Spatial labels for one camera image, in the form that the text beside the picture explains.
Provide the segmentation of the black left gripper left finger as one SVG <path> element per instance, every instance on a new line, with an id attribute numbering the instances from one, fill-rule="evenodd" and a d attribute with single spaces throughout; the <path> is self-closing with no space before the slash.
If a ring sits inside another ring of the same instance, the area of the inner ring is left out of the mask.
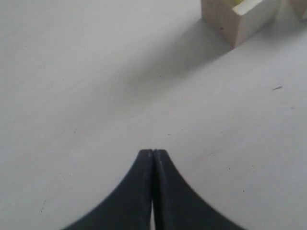
<path id="1" fill-rule="evenodd" d="M 154 156 L 139 151 L 118 186 L 88 214 L 66 230 L 149 230 L 152 210 Z"/>

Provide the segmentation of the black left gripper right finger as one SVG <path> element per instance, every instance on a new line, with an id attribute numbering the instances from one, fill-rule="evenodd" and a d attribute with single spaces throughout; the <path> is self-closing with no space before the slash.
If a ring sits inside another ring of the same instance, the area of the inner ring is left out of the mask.
<path id="1" fill-rule="evenodd" d="M 157 230 L 241 230 L 184 180 L 166 150 L 153 151 L 153 214 Z"/>

